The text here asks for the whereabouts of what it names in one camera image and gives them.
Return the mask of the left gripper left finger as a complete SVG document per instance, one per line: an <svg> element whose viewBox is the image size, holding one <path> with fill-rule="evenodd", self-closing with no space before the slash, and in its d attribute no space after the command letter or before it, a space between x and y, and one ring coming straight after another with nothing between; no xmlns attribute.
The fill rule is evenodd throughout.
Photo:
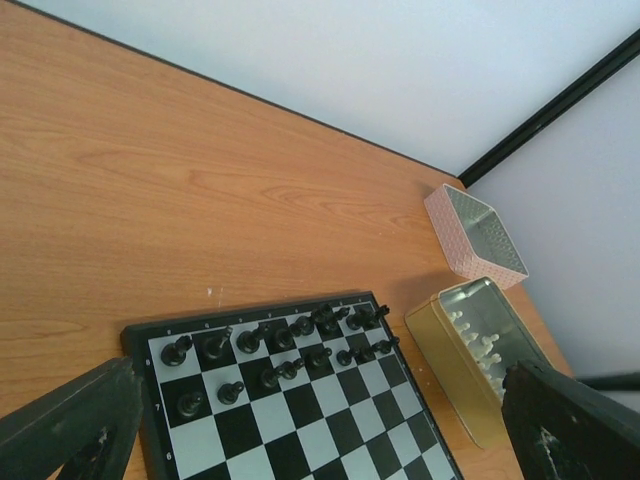
<svg viewBox="0 0 640 480"><path fill-rule="evenodd" d="M142 413L132 359L110 359L1 419L1 477L121 479Z"/></svg>

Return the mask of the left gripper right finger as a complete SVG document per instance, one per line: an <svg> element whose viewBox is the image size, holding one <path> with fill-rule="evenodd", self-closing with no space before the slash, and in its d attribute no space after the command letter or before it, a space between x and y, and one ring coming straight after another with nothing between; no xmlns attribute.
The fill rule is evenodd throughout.
<svg viewBox="0 0 640 480"><path fill-rule="evenodd" d="M639 413L605 394L639 373L571 378L534 360L507 369L501 413L526 479L637 479Z"/></svg>

